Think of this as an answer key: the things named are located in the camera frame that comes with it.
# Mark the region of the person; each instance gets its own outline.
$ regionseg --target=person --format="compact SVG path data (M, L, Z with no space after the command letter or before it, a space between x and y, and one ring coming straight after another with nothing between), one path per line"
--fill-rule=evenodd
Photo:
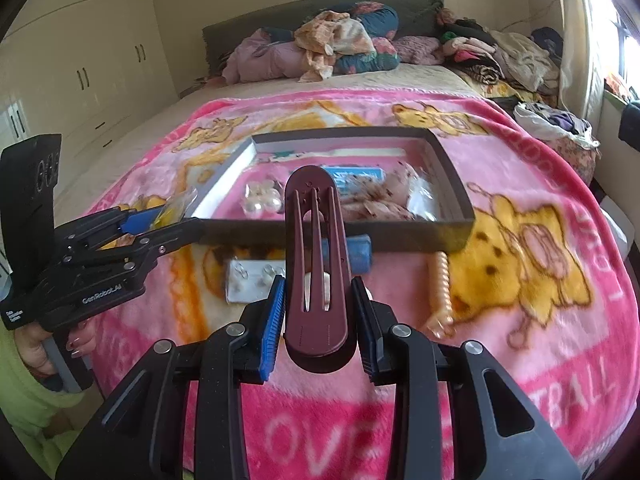
M95 330L91 319L70 332L66 349L72 357L95 349ZM37 323L9 332L0 322L0 409L31 457L53 478L78 432L46 438L44 430L59 410L80 402L82 393L62 390L58 371L42 346L50 336Z

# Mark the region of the gray headboard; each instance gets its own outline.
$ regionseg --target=gray headboard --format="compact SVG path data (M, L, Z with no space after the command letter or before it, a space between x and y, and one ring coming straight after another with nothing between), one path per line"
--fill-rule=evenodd
M244 38L261 27L296 30L304 19L320 9L351 2L380 2L393 7L398 13L400 27L396 38L402 36L435 36L435 13L444 0L299 0L254 10L226 22L215 23L202 29L207 46L209 75L217 75L221 58L238 46Z

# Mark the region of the white wardrobe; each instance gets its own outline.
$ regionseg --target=white wardrobe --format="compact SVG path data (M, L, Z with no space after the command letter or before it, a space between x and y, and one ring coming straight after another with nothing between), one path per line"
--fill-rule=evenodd
M56 195L175 101L153 0L28 0L0 43L0 150L61 133Z

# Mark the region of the lime green sweater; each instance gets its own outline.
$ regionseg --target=lime green sweater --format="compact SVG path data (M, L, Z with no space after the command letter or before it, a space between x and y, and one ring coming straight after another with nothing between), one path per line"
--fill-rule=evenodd
M80 399L82 394L55 393L42 386L20 359L14 334L0 322L0 408L23 446L52 478L78 432L47 439L43 430L56 412Z

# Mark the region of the open box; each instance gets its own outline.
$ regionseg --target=open box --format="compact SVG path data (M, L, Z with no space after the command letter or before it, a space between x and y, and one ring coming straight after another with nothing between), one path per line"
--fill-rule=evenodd
M186 218L207 220L208 243L285 246L284 213L246 219L246 184L308 165L364 166L392 170L410 164L436 188L436 220L346 221L347 236L369 235L374 251L452 253L461 250L475 215L465 187L436 136L422 128L365 126L260 134L245 139L215 173L195 185L198 197ZM304 222L310 229L309 222Z

